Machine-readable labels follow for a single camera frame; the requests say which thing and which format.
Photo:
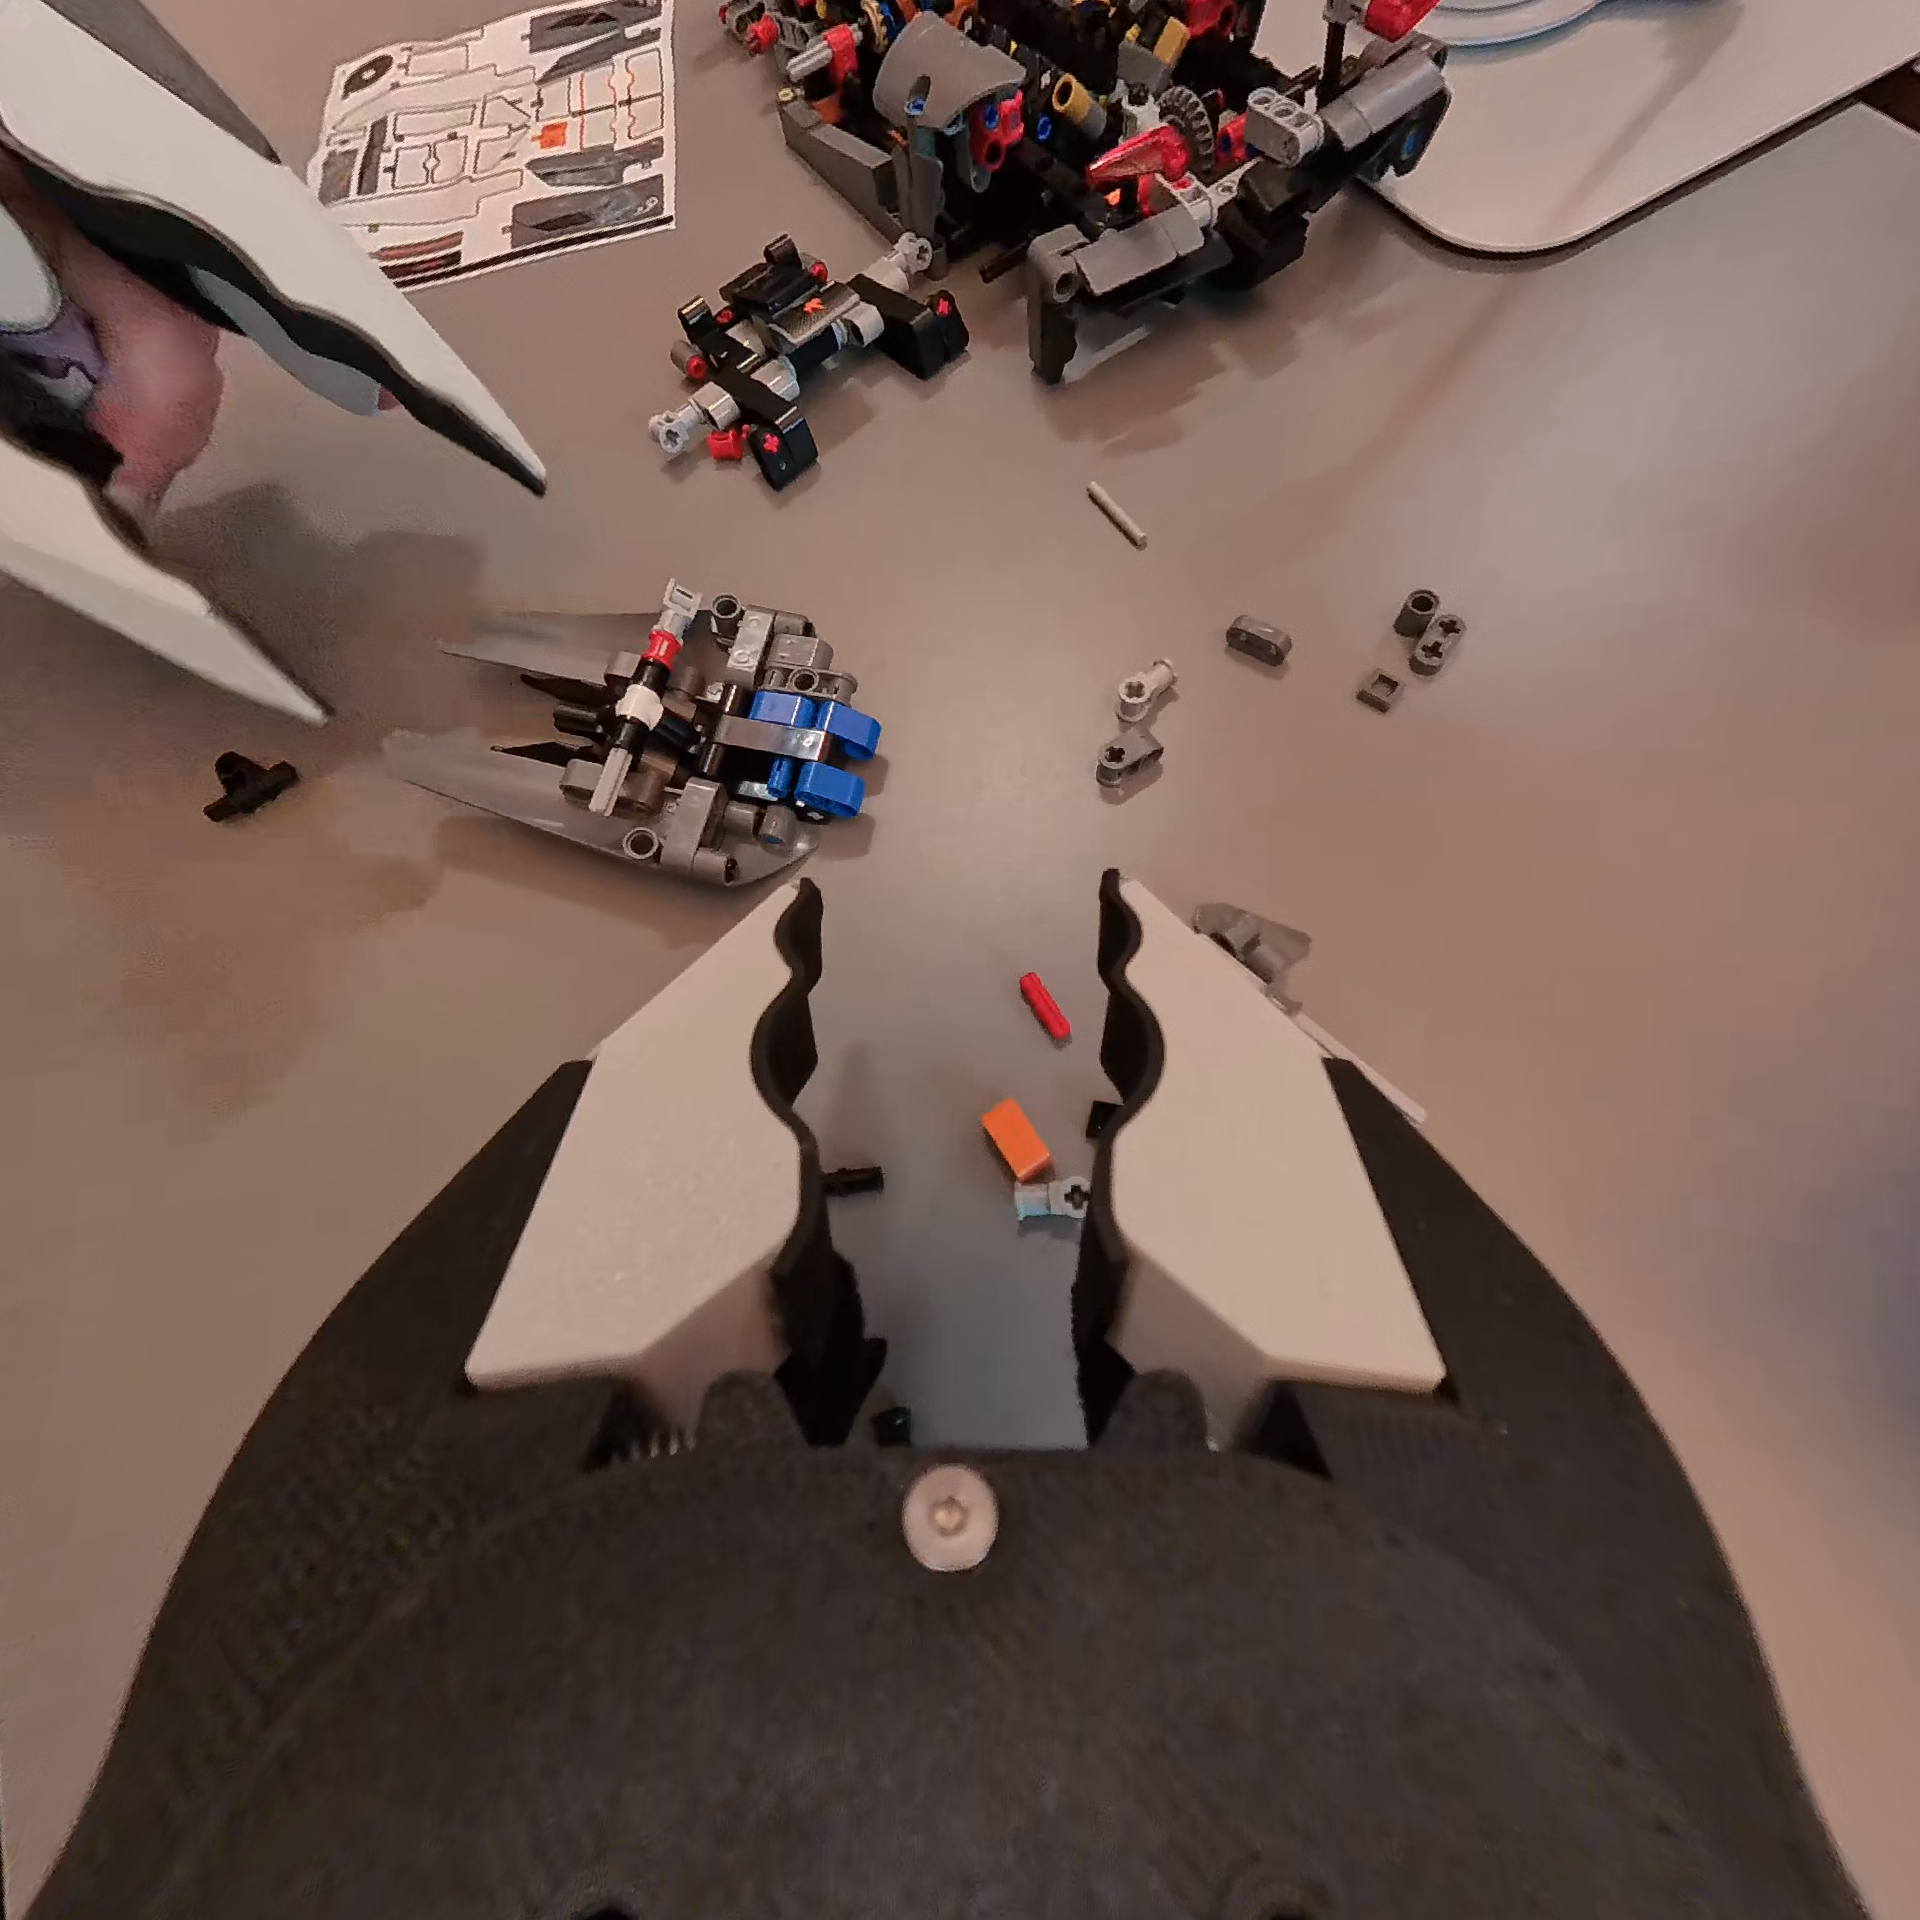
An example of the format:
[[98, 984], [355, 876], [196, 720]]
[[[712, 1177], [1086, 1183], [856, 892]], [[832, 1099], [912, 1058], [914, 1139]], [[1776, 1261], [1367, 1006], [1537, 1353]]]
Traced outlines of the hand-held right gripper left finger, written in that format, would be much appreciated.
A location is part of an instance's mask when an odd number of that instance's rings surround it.
[[884, 1341], [834, 1249], [818, 1143], [824, 900], [776, 886], [597, 1046], [467, 1353], [479, 1389], [623, 1379], [671, 1427], [770, 1373], [804, 1439], [844, 1443]]

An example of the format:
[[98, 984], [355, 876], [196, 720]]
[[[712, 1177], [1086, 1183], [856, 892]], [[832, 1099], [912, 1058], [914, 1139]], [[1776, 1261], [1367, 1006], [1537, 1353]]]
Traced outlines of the grey black lego subassembly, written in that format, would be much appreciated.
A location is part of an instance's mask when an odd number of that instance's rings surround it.
[[798, 610], [702, 595], [611, 816], [589, 812], [609, 680], [635, 668], [661, 606], [639, 614], [493, 614], [445, 652], [511, 670], [551, 704], [549, 734], [393, 732], [387, 768], [419, 790], [633, 872], [736, 888], [802, 862], [820, 830], [862, 814], [880, 720]]

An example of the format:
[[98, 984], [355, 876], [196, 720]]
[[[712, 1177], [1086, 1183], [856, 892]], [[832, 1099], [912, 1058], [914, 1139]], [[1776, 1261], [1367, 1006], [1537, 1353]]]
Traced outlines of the black grey lego module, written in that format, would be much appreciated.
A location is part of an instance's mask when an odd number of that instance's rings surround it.
[[718, 463], [754, 465], [776, 493], [788, 489], [818, 463], [800, 407], [810, 375], [878, 351], [934, 379], [970, 349], [956, 297], [942, 285], [916, 291], [928, 269], [930, 243], [916, 233], [856, 275], [834, 275], [780, 233], [714, 301], [678, 309], [671, 355], [686, 393], [649, 419], [649, 437], [673, 461], [704, 449]]

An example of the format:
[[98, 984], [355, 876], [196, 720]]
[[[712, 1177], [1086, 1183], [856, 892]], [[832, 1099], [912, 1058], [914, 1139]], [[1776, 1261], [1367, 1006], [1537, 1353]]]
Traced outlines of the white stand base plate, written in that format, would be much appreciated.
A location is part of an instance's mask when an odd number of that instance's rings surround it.
[[1453, 108], [1381, 201], [1475, 255], [1557, 253], [1916, 62], [1914, 2], [1441, 4]]

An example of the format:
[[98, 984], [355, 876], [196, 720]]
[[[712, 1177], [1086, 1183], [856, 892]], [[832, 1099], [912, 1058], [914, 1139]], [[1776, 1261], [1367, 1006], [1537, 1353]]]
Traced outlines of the lego sticker sheet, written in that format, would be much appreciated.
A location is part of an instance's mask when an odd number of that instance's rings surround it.
[[341, 64], [307, 181], [403, 289], [673, 229], [675, 8], [547, 4]]

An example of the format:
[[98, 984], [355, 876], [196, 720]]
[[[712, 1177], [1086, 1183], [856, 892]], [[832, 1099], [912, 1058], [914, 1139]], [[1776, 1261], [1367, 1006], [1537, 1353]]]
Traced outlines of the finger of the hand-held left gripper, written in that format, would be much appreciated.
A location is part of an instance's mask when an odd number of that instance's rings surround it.
[[343, 411], [391, 397], [545, 493], [515, 421], [269, 141], [188, 108], [56, 6], [2, 6], [4, 147], [86, 239]]
[[2, 571], [243, 700], [311, 726], [327, 708], [196, 585], [152, 561], [94, 487], [2, 439]]

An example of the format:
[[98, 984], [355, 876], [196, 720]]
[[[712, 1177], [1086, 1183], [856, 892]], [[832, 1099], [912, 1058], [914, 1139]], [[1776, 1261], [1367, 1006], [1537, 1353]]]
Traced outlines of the partly built lego car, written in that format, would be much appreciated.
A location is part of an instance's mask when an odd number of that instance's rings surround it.
[[1355, 183], [1411, 173], [1453, 106], [1429, 2], [1321, 4], [1321, 60], [1261, 58], [1259, 2], [732, 2], [782, 72], [788, 149], [936, 269], [1020, 271], [1034, 375], [1086, 323], [1130, 343], [1195, 287], [1249, 291]]

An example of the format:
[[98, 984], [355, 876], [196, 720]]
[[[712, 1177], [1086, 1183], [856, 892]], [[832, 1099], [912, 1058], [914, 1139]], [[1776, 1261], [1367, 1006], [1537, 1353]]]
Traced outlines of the metal axle with red bush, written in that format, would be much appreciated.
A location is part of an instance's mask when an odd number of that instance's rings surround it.
[[663, 718], [665, 694], [698, 610], [698, 595], [669, 579], [659, 618], [653, 622], [647, 646], [639, 654], [639, 664], [631, 670], [619, 668], [611, 676], [611, 706], [597, 730], [603, 758], [589, 796], [591, 814], [613, 814], [637, 754]]

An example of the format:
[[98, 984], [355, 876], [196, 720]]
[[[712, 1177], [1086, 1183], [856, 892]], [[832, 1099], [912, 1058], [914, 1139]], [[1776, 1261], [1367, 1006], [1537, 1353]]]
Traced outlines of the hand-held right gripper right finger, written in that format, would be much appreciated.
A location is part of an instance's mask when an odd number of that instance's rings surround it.
[[1447, 1363], [1337, 1097], [1343, 1062], [1120, 870], [1098, 886], [1096, 970], [1122, 1111], [1072, 1285], [1090, 1443], [1148, 1373], [1195, 1387], [1219, 1447], [1277, 1383], [1435, 1393]]

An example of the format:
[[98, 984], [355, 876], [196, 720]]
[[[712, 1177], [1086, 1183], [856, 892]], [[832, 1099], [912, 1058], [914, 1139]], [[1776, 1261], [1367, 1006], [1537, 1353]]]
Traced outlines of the person's left hand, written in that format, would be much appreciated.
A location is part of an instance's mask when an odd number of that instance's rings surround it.
[[102, 253], [68, 253], [62, 281], [50, 355], [90, 381], [86, 419], [120, 453], [108, 497], [148, 525], [211, 439], [219, 333]]

